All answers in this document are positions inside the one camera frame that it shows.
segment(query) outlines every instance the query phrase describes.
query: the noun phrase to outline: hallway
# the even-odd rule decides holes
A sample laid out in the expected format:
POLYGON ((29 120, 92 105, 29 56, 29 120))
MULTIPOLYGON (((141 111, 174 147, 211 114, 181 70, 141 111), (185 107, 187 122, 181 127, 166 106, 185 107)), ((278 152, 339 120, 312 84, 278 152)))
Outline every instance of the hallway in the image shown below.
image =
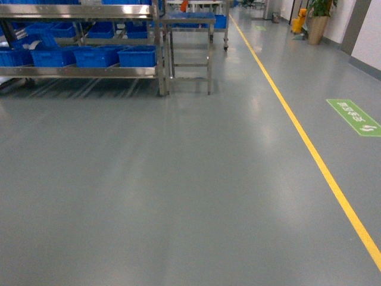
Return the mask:
MULTIPOLYGON (((381 82, 281 22, 231 15, 378 248, 381 82), (266 30, 257 29, 263 26, 266 30)), ((381 285, 381 273, 230 20, 210 96, 182 83, 41 80, 0 99, 0 284, 381 285)), ((203 33, 175 37, 183 58, 203 33)))

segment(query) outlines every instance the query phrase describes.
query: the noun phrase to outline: blue plastic bin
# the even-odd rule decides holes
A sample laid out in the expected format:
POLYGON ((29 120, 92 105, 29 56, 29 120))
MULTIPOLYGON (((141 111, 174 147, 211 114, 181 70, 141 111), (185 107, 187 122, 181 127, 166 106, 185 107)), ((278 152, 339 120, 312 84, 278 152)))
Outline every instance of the blue plastic bin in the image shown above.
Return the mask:
POLYGON ((214 24, 215 29, 225 29, 226 28, 226 16, 216 15, 216 23, 214 24))
POLYGON ((74 51, 77 67, 109 67, 119 63, 118 52, 126 46, 102 46, 74 51))
POLYGON ((114 37, 112 22, 97 22, 88 33, 89 38, 111 39, 114 37))
POLYGON ((40 37, 38 35, 28 35, 22 39, 19 39, 19 40, 12 42, 11 45, 15 49, 23 49, 24 44, 27 43, 28 45, 30 45, 34 41, 40 41, 40 37))
POLYGON ((30 53, 36 67, 64 67, 76 63, 74 51, 79 47, 38 49, 30 53))
POLYGON ((126 22, 127 27, 127 37, 129 39, 146 39, 148 36, 147 33, 147 23, 142 22, 140 25, 134 22, 126 22))
POLYGON ((0 48, 0 66, 19 67, 33 64, 33 58, 28 49, 0 48))
POLYGON ((50 33, 50 29, 53 28, 56 23, 35 23, 25 28, 28 35, 46 34, 50 33))
POLYGON ((121 67, 154 67, 157 64, 155 46, 132 46, 118 55, 121 67))
POLYGON ((74 25, 70 22, 57 24, 50 29, 50 32, 55 38, 71 38, 76 35, 74 25))
POLYGON ((129 39, 146 39, 148 37, 148 32, 127 32, 127 38, 129 39))
POLYGON ((104 5, 152 5, 152 0, 102 0, 104 5))

